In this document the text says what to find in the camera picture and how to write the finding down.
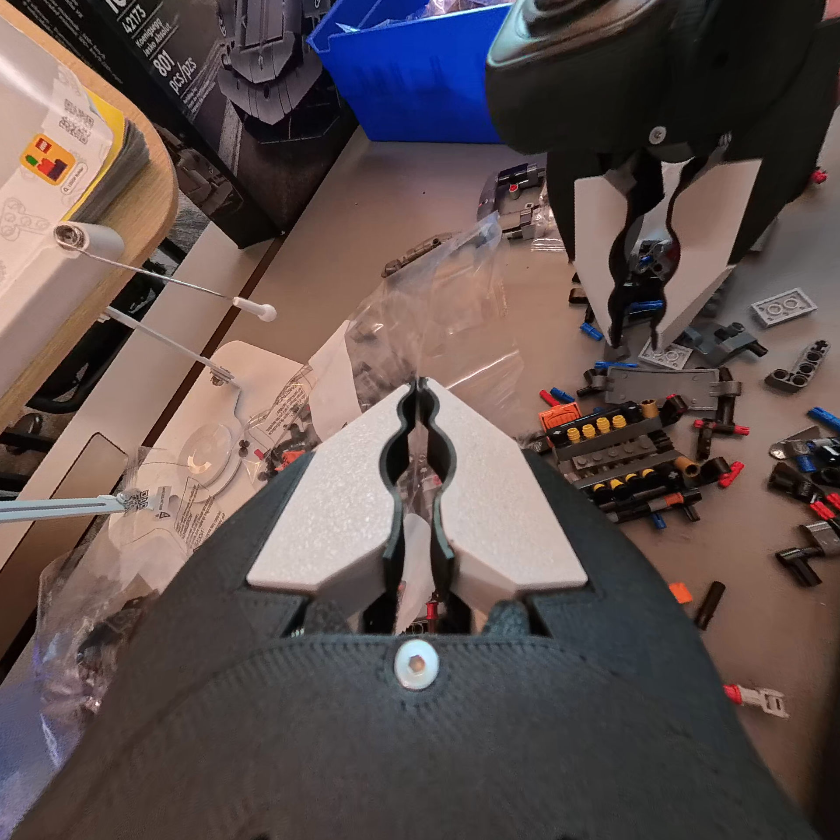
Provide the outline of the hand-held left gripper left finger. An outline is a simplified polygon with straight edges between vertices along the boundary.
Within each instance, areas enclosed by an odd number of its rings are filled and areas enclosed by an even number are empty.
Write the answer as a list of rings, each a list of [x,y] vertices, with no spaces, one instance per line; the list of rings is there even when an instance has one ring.
[[[246,575],[261,591],[335,603],[345,616],[382,598],[395,612],[403,576],[403,500],[414,385],[404,384],[307,459]]]

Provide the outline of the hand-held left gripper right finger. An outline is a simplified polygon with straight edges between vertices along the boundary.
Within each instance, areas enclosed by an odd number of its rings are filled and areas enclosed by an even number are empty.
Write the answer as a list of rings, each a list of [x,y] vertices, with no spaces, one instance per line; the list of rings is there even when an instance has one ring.
[[[588,575],[516,440],[423,379],[427,461],[441,479],[430,560],[437,590],[488,614],[502,601],[580,590]]]

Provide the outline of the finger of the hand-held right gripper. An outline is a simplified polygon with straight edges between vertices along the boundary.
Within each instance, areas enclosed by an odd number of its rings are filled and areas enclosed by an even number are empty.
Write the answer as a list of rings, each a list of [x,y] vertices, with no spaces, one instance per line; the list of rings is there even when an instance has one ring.
[[[733,269],[730,256],[757,178],[756,160],[719,162],[669,200],[686,163],[663,163],[665,200],[646,219],[646,236],[676,236],[679,261],[665,283],[665,313],[654,330],[657,349],[674,342]]]
[[[623,341],[629,254],[648,212],[664,198],[660,160],[634,152],[574,183],[574,268],[605,340]]]

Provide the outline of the partly built lego engine block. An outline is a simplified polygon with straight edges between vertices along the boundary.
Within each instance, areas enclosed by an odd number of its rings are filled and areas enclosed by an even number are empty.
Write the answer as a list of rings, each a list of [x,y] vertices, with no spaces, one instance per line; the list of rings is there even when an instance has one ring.
[[[546,437],[562,477],[610,522],[649,519],[663,529],[669,511],[700,519],[700,466],[668,434],[687,411],[678,394],[662,403],[625,402],[551,428]]]

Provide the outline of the clear bags of parts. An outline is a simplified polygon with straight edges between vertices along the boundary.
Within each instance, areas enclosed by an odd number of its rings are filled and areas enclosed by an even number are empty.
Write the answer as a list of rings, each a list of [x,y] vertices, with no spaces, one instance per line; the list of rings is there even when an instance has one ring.
[[[254,613],[285,615],[275,620],[275,634],[304,623],[316,633],[341,633],[359,616],[363,633],[401,633],[414,620],[419,603],[437,589],[431,565],[434,498],[442,481],[427,461],[424,425],[424,379],[433,379],[478,414],[508,434],[505,418],[510,385],[520,372],[518,350],[504,333],[501,288],[493,260],[501,242],[497,220],[479,223],[429,257],[402,268],[367,297],[350,320],[311,359],[315,376],[308,398],[318,446],[280,472],[254,500],[213,538],[213,549],[227,553],[226,575],[238,583],[237,598]],[[395,612],[385,598],[362,613],[342,614],[333,602],[301,595],[261,591],[246,581],[257,553],[273,529],[303,468],[331,436],[369,411],[404,384],[414,385],[414,427],[407,438],[409,461],[397,488],[403,503],[405,540],[402,579]],[[527,459],[532,451],[523,436],[510,436]],[[445,634],[469,632],[471,610],[458,597],[455,618]],[[488,613],[490,633],[529,635],[529,609],[520,601],[498,602]]]

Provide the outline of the dark grey lego subassembly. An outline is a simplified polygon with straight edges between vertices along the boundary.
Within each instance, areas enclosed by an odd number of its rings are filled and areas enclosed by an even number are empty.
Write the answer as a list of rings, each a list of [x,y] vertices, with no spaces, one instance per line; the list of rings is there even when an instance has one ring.
[[[476,220],[498,215],[500,230],[511,242],[542,237],[549,223],[545,176],[545,164],[536,161],[490,175],[479,195]]]

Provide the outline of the dark grey lego panel assembly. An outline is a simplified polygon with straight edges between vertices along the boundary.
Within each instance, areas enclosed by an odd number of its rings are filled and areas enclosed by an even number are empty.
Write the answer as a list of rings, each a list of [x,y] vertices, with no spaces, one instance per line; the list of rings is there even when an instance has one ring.
[[[672,395],[681,396],[692,413],[712,412],[721,397],[738,398],[739,381],[725,380],[723,369],[653,370],[627,364],[596,366],[584,372],[579,398],[598,397],[607,405],[654,400],[659,406]]]

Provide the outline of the black curved lego piece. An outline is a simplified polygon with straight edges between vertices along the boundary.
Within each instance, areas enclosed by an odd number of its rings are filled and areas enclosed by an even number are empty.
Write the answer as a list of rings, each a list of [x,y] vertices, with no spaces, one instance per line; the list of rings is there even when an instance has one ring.
[[[381,277],[384,279],[393,276],[402,268],[410,265],[414,261],[424,257],[436,248],[447,243],[453,236],[454,235],[452,233],[447,232],[426,238],[418,245],[408,249],[403,255],[388,261],[381,271]]]

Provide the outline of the grey red lego axle assembly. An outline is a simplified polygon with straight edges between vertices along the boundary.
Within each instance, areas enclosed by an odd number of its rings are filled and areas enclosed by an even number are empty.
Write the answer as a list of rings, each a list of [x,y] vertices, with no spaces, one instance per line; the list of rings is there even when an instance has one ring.
[[[738,684],[724,684],[722,688],[726,697],[736,706],[760,709],[775,718],[789,718],[784,705],[784,695],[779,691],[768,688],[750,688]]]

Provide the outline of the black lego set box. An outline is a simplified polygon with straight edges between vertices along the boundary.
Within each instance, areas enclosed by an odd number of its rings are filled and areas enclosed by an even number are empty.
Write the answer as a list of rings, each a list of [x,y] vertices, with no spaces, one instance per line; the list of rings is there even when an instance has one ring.
[[[330,1],[51,2],[69,42],[290,231],[355,132],[310,45]]]

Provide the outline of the lego instruction booklet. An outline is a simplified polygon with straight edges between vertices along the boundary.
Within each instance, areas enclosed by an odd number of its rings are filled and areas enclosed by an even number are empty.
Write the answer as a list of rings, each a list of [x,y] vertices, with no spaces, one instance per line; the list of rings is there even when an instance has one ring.
[[[2,19],[2,292],[58,224],[96,223],[149,160],[122,111]]]

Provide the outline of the clear bag with warning print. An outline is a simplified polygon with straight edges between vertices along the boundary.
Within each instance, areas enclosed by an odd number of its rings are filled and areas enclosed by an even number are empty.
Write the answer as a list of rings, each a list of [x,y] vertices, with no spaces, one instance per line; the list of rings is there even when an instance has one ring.
[[[163,448],[141,447],[119,490],[124,512],[111,516],[108,536],[120,548],[157,533],[173,538],[189,555],[226,519],[204,473],[195,473],[187,457]]]

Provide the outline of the blue plastic bin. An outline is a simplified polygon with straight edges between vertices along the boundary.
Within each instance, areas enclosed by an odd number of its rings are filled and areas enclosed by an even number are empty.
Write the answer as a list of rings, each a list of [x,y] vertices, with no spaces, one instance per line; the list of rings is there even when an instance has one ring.
[[[308,37],[372,141],[499,144],[485,64],[509,3],[335,2]]]

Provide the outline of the clear bag of dark parts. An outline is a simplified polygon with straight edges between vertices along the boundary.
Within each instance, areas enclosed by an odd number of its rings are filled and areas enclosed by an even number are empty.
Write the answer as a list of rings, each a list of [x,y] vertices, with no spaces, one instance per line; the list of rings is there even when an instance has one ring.
[[[90,575],[59,559],[42,573],[35,679],[47,719],[68,727],[99,711],[124,649],[158,591],[141,574],[127,582]]]

